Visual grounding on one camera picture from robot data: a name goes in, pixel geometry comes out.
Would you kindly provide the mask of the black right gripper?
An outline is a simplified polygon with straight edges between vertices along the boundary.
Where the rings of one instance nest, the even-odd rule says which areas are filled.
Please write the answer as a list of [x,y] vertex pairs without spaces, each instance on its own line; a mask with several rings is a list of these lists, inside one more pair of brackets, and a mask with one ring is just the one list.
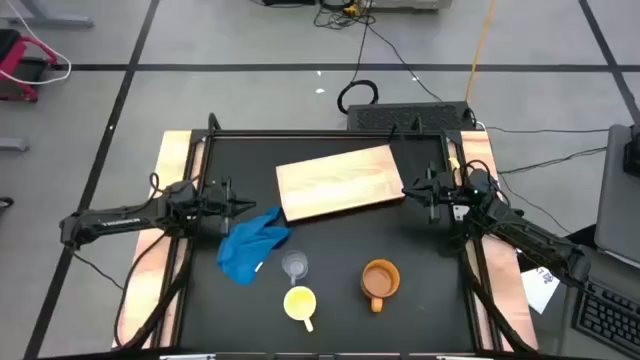
[[[437,171],[433,164],[427,166],[427,184],[417,183],[405,186],[405,196],[418,202],[428,202],[429,222],[438,223],[441,219],[439,206],[451,205],[457,195],[458,185],[455,170]],[[428,190],[428,195],[415,193]]]

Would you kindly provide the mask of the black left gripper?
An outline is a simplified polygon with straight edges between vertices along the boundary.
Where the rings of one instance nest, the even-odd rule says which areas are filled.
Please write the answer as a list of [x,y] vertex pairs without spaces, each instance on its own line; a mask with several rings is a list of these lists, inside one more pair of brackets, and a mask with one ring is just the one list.
[[202,189],[203,210],[207,216],[221,218],[221,235],[227,235],[230,231],[233,210],[235,213],[244,213],[256,206],[256,201],[253,200],[234,199],[231,184],[231,178],[227,177],[219,182],[206,183]]

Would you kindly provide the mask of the clear plastic cup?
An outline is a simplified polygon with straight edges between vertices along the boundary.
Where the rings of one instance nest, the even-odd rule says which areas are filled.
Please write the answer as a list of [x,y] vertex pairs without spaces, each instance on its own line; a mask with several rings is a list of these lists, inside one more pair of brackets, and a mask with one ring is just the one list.
[[296,282],[303,279],[308,272],[308,260],[302,251],[289,251],[282,259],[282,268],[287,274],[290,284],[296,285]]

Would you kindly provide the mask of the orange mug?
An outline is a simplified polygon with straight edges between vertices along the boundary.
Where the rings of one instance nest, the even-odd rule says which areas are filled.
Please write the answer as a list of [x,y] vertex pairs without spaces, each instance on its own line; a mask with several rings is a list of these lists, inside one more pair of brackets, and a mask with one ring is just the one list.
[[380,313],[384,300],[393,296],[400,285],[400,273],[389,260],[375,259],[370,261],[361,274],[361,289],[369,298],[370,309]]

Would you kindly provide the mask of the yellow mug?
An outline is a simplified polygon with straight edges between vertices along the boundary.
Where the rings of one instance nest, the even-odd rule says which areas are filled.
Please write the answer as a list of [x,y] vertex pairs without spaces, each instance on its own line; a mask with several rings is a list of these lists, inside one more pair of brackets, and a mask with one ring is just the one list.
[[308,332],[314,331],[311,317],[315,313],[316,306],[315,294],[305,286],[292,287],[283,299],[286,315],[295,321],[303,322]]

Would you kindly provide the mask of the blue cloth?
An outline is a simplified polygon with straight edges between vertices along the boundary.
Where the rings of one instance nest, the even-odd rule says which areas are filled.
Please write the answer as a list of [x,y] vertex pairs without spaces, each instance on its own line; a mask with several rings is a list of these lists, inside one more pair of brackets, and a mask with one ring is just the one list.
[[264,263],[272,249],[281,246],[291,230],[275,226],[282,209],[272,207],[263,215],[236,225],[218,249],[216,263],[234,283],[250,285],[256,269]]

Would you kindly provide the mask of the black computer case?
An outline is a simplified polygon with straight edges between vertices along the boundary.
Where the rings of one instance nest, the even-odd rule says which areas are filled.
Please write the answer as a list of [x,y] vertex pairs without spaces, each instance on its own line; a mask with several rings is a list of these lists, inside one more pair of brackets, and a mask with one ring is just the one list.
[[466,102],[426,102],[351,105],[347,110],[352,131],[430,132],[474,130],[474,120]]

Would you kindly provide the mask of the white paper sheet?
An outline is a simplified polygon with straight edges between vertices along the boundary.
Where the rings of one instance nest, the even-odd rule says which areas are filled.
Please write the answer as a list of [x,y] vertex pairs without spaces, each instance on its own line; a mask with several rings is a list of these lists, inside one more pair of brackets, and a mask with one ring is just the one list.
[[555,293],[560,281],[545,267],[538,267],[521,274],[528,305],[542,314]]

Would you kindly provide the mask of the grey desk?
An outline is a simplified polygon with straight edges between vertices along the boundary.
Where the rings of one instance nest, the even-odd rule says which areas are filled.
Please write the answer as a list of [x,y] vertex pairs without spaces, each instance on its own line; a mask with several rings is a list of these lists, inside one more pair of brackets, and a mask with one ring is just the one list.
[[559,343],[558,353],[562,356],[575,358],[635,360],[634,358],[619,353],[572,328],[571,323],[578,291],[579,290],[574,288],[567,291],[567,298],[565,302],[566,314],[563,319],[563,332]]

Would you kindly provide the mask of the grey side table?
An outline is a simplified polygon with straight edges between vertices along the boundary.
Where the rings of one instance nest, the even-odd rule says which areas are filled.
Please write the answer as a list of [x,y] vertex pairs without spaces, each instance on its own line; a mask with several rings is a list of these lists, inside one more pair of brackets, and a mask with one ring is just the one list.
[[609,128],[595,243],[601,251],[640,267],[640,178],[623,170],[631,126]]

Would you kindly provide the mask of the black device on side table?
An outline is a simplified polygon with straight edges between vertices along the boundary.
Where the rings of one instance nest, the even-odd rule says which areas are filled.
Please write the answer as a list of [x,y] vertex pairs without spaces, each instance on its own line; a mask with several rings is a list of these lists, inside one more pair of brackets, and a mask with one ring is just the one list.
[[640,125],[631,126],[630,135],[629,142],[624,146],[623,170],[640,178]]

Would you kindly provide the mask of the black keyboard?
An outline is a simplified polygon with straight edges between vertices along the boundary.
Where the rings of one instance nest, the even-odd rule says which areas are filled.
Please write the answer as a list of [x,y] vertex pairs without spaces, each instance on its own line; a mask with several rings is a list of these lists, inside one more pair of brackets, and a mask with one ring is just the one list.
[[607,347],[640,360],[640,300],[593,282],[579,290],[572,328]]

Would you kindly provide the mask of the grey table leg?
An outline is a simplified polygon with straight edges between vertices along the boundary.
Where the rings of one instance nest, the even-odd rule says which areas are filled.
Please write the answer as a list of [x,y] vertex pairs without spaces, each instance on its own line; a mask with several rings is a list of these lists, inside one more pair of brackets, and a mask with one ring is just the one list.
[[0,0],[11,10],[11,15],[0,15],[11,25],[45,28],[82,28],[90,29],[95,22],[86,16],[65,15],[49,11],[43,0]]

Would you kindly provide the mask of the red cart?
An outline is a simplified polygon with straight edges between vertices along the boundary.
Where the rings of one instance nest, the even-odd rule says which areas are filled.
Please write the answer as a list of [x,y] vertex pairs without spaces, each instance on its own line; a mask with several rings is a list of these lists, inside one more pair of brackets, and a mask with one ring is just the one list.
[[[29,44],[39,47],[46,57],[26,56]],[[37,82],[57,63],[54,52],[39,40],[15,29],[0,29],[0,101],[37,102]]]

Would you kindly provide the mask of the black table frame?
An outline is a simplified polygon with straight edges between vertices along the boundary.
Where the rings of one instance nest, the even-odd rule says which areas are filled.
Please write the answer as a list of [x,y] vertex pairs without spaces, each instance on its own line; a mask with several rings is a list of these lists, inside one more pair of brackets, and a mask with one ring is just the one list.
[[[481,131],[463,131],[460,136],[459,142],[447,142],[449,155],[464,160],[482,160],[496,174],[489,135]],[[164,186],[185,176],[201,174],[206,165],[205,152],[205,142],[197,140],[193,130],[166,131],[155,165],[160,184]],[[156,229],[139,233],[133,258],[137,266],[115,325],[121,341],[131,339],[150,315],[164,294],[166,283],[176,277],[188,244],[186,239],[173,240]],[[483,284],[491,289],[496,306],[510,326],[524,342],[537,348],[516,250],[497,237],[486,235],[480,241],[469,243],[466,251],[471,267],[483,276]]]

